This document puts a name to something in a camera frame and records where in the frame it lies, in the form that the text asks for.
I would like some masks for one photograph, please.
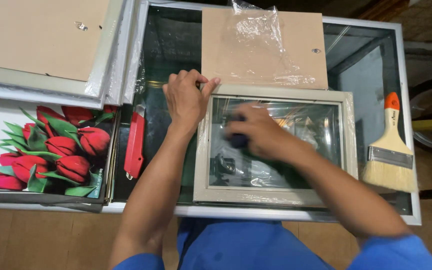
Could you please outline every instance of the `brush bristles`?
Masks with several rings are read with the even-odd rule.
[[[366,163],[363,180],[372,185],[409,193],[418,190],[412,169],[379,161],[368,161]]]

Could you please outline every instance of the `red box cutter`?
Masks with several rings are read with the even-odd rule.
[[[124,159],[126,177],[131,180],[139,177],[143,164],[143,138],[145,136],[145,111],[142,105],[136,105],[132,113],[131,126],[129,128],[128,146]]]

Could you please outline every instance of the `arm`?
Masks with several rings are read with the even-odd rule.
[[[206,85],[199,91],[196,82]],[[208,81],[196,70],[181,70],[178,75],[171,74],[168,84],[163,85],[172,122],[124,207],[110,269],[136,254],[161,255],[163,236],[180,193],[186,148],[218,83],[218,78]]]
[[[249,138],[249,150],[262,158],[288,163],[306,176],[309,184],[347,230],[356,236],[410,234],[399,214],[377,193],[320,156],[310,144],[284,131],[267,109],[246,103],[238,114],[245,122],[230,122],[227,134]]]

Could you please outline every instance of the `hand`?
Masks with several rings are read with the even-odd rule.
[[[263,104],[241,104],[234,114],[244,116],[246,120],[229,122],[225,129],[226,136],[245,134],[249,138],[248,148],[256,156],[290,163],[295,156],[314,152],[311,144],[282,129],[269,116]]]
[[[181,70],[178,75],[169,75],[168,83],[163,85],[167,108],[174,129],[193,135],[199,122],[204,118],[209,97],[221,79],[210,81],[197,70]],[[200,91],[196,82],[206,83]]]

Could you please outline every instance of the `orange brush tip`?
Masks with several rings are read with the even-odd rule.
[[[384,108],[392,108],[399,111],[399,99],[395,92],[389,93],[384,99]]]

